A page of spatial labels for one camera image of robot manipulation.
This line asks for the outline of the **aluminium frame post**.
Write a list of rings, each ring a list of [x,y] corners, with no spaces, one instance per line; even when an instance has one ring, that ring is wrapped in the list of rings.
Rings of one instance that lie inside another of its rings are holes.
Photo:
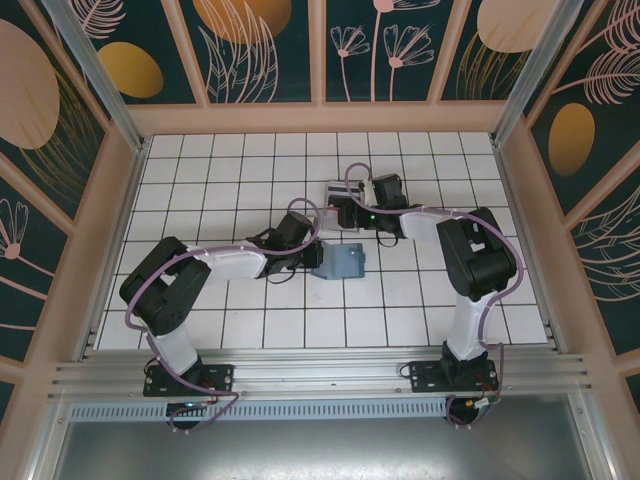
[[[88,80],[125,140],[136,153],[140,153],[144,147],[144,137],[135,126],[126,104],[111,81],[97,51],[83,32],[71,6],[66,0],[41,1],[74,57],[84,68]]]
[[[536,46],[529,55],[491,134],[492,145],[500,150],[541,82],[564,38],[576,22],[584,0],[558,0]]]

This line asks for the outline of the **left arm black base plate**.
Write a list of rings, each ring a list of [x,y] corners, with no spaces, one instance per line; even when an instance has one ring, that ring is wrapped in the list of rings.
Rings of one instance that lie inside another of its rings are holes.
[[[196,364],[183,377],[201,388],[230,391],[233,386],[234,367],[229,364]],[[177,381],[160,365],[152,365],[146,369],[142,394],[149,398],[205,396],[204,392]]]

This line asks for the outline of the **aluminium mounting rail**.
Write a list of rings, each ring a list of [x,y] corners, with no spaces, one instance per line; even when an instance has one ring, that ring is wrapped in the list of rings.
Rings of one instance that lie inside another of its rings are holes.
[[[145,350],[91,351],[81,362],[59,363],[45,391],[51,399],[140,399]],[[233,389],[246,400],[407,397],[399,369],[413,360],[437,360],[437,347],[220,349],[204,362],[231,364]],[[588,391],[594,382],[582,356],[545,346],[509,346],[502,391],[506,395]]]

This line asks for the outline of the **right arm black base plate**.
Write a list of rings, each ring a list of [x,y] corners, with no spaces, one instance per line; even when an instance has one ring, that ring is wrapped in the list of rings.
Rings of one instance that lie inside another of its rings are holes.
[[[481,392],[499,387],[495,363],[489,359],[458,362],[446,366],[444,360],[413,361],[408,364],[409,381],[414,393]]]

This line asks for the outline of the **aluminium side rail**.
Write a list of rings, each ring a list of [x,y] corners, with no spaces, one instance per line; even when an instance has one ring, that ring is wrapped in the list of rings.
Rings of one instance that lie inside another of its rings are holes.
[[[111,285],[111,278],[116,270],[116,260],[118,252],[122,245],[127,221],[129,219],[132,204],[135,199],[137,185],[139,184],[142,171],[145,166],[150,138],[143,139],[141,147],[132,157],[131,165],[128,169],[125,182],[115,210],[115,217],[112,222],[111,231],[107,237],[104,248],[102,249],[102,261],[97,272],[94,288],[89,297],[89,302],[83,319],[83,323],[79,330],[79,337],[71,361],[74,363],[82,362],[92,328],[95,324],[99,324],[102,313],[104,312],[107,296]]]
[[[545,187],[539,178],[537,168],[519,166],[517,159],[510,156],[511,151],[505,146],[492,142],[493,152],[498,162],[501,175],[506,183],[505,191],[513,206],[516,230],[520,244],[529,267],[533,291],[538,301],[542,323],[548,333],[548,343],[559,354],[570,352],[562,325],[556,311],[552,291],[547,282],[543,251],[539,249],[541,234],[547,230],[543,226],[548,201],[544,194]]]

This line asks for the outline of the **clear acrylic card box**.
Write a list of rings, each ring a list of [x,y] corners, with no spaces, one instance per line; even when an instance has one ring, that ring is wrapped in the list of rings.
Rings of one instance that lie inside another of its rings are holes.
[[[326,230],[358,233],[357,213],[358,205],[352,197],[326,198],[324,193],[323,225]]]

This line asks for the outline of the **blue card holder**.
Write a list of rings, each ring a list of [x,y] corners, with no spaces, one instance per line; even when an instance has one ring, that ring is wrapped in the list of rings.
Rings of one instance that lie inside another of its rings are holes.
[[[361,243],[321,243],[323,260],[310,273],[323,280],[360,279],[365,276],[366,255]]]

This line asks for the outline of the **grey metal sheet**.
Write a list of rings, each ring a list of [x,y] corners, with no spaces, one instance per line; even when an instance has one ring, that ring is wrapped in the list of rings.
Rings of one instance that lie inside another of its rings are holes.
[[[427,419],[75,423],[55,480],[593,480],[574,433],[455,430]]]

